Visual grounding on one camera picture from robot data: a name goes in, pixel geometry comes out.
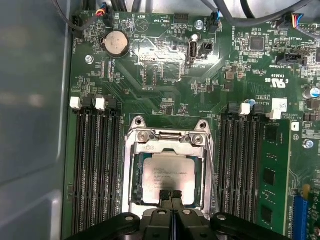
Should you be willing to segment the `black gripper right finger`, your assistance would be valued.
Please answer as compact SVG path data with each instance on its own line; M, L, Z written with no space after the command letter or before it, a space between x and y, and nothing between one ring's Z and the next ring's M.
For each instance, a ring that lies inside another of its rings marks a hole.
M287 240L288 237L237 216L218 212L209 220L202 212L185 208L182 192L172 191L172 208L181 240Z

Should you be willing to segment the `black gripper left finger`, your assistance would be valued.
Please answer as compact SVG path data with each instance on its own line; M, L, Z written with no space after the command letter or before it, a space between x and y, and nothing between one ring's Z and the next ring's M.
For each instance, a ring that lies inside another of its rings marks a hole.
M172 193L161 190L157 208L146 210L142 217L121 213L70 236L69 240L169 240L173 210Z

